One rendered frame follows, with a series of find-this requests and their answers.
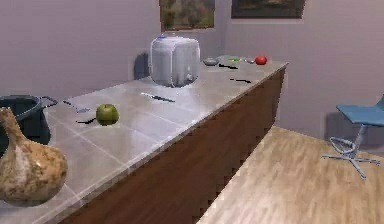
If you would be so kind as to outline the white translucent water container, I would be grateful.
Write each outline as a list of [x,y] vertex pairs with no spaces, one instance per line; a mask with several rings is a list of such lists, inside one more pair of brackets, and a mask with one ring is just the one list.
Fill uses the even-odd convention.
[[158,85],[171,88],[189,85],[199,75],[199,42],[180,36],[158,36],[150,45],[148,67],[150,77]]

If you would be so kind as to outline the dark framed picture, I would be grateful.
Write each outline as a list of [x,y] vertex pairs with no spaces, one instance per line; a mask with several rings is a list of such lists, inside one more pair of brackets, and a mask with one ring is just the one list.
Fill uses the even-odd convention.
[[232,0],[233,19],[301,19],[306,0]]

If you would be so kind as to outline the green apple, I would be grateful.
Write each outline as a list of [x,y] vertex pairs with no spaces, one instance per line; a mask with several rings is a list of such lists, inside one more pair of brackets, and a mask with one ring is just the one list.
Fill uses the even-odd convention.
[[119,119],[119,113],[112,104],[101,104],[96,109],[96,120],[102,126],[115,124]]

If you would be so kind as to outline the framed landscape picture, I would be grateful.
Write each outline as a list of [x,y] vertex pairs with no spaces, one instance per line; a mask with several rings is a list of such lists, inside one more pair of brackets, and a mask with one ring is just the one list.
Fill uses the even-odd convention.
[[214,27],[215,0],[158,0],[162,31]]

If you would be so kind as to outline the black handled kitchen knife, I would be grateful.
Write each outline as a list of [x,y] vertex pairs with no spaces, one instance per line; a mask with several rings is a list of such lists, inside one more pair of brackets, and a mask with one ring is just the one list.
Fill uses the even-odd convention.
[[143,95],[143,96],[149,97],[151,99],[159,100],[159,101],[172,102],[172,103],[176,102],[175,100],[172,100],[172,99],[169,99],[169,98],[165,98],[165,97],[161,97],[161,96],[157,96],[157,95],[152,95],[152,94],[149,94],[149,93],[141,92],[140,94]]

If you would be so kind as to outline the dark blue cooking pot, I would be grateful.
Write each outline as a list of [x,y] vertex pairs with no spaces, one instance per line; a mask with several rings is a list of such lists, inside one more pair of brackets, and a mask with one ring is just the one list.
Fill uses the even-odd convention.
[[49,96],[0,96],[0,108],[11,108],[24,136],[43,145],[47,145],[51,139],[44,110],[56,104],[57,101]]

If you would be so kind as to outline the blue swivel chair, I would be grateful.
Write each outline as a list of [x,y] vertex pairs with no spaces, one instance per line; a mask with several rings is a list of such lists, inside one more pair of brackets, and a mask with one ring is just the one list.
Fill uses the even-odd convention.
[[349,161],[360,177],[365,180],[366,174],[358,165],[359,162],[373,163],[377,166],[381,165],[379,160],[358,158],[357,152],[363,142],[364,134],[369,126],[384,127],[384,94],[381,99],[373,106],[345,105],[336,106],[339,112],[343,114],[352,124],[360,126],[358,134],[354,141],[343,138],[330,137],[329,142],[339,155],[323,154],[322,158],[332,158],[336,160]]

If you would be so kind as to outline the beige speckled gourd vase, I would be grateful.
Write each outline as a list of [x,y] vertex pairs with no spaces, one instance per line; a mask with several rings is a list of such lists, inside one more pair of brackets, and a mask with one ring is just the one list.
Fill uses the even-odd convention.
[[19,207],[46,203],[66,181],[68,163],[64,153],[29,140],[10,107],[0,108],[0,125],[9,140],[0,158],[0,200]]

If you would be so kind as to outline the brown wooden kitchen counter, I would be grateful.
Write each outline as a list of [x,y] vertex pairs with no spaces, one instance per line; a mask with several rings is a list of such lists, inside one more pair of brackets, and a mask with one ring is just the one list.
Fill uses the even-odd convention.
[[[67,182],[41,206],[0,202],[0,224],[195,224],[274,124],[287,67],[232,66],[202,67],[183,88],[143,78],[75,97],[85,113],[63,103],[47,109]],[[76,123],[101,104],[116,107],[115,124]]]

